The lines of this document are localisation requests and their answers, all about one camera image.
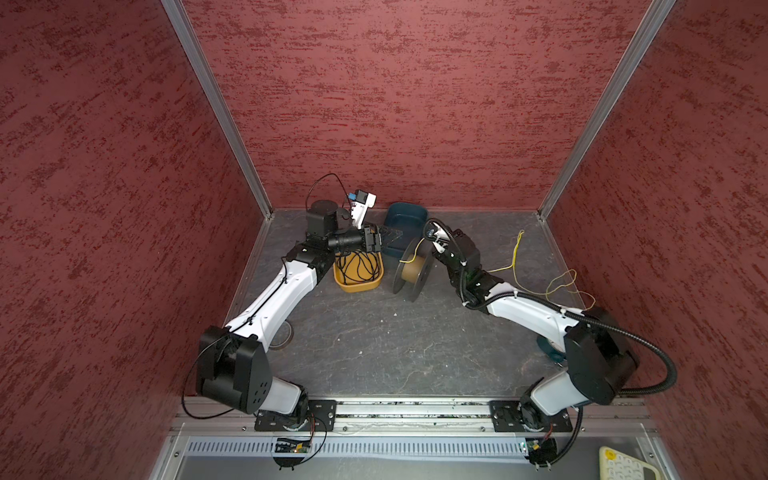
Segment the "black cable spool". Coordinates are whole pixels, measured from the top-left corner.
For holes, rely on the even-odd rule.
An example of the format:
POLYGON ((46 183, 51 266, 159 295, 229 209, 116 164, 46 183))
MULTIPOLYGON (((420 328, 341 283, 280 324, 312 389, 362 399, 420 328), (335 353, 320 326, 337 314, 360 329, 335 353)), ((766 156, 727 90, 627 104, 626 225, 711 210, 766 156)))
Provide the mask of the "black cable spool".
POLYGON ((417 300, 435 262, 433 251, 433 243, 425 238, 411 241, 398 261, 392 285, 394 294, 405 292, 408 301, 417 300))

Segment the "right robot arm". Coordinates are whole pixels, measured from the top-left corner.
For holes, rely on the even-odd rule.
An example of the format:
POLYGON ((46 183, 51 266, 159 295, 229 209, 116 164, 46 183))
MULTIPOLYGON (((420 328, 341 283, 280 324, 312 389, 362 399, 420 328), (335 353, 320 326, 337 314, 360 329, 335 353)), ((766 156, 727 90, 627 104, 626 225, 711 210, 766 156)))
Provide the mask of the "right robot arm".
POLYGON ((622 394, 638 367, 628 337, 605 313, 566 307, 513 286, 482 267, 481 255, 463 231, 429 219, 423 238, 435 260, 443 264, 462 305, 510 320, 552 344, 565 355, 565 368, 536 381, 518 401, 518 417, 532 431, 549 427, 569 408, 607 405, 622 394))

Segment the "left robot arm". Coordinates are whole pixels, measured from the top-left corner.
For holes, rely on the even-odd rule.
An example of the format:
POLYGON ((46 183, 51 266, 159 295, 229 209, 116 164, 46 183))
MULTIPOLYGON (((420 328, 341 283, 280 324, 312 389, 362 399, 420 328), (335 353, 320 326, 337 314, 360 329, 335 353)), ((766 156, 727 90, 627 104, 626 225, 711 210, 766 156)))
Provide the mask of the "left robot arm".
POLYGON ((274 337, 300 301, 342 255, 378 253, 378 229, 365 222, 376 196, 358 190, 348 209, 318 200, 306 210, 306 236, 281 258, 274 280, 257 299, 223 327, 205 330, 195 361, 195 391, 229 412, 277 415, 290 429, 310 418, 306 390, 273 375, 267 353, 274 337))

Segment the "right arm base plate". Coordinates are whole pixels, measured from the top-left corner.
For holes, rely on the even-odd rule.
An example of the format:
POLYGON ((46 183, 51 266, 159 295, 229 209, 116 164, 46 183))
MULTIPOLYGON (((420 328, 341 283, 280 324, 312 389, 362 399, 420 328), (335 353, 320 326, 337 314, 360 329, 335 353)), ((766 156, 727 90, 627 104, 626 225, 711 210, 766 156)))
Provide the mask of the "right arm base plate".
POLYGON ((532 402, 517 400, 492 400, 488 403, 490 419, 497 433, 565 433, 573 430, 566 410, 547 416, 532 402))

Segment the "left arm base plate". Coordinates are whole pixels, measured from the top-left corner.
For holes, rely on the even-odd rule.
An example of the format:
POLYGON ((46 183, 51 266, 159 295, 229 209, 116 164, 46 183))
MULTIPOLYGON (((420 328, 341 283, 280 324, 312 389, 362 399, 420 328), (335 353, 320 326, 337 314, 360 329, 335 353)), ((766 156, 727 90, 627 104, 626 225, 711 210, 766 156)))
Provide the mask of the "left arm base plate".
POLYGON ((255 415, 254 430, 257 432, 331 432, 337 413, 335 400, 300 400, 289 414, 259 410, 255 415))

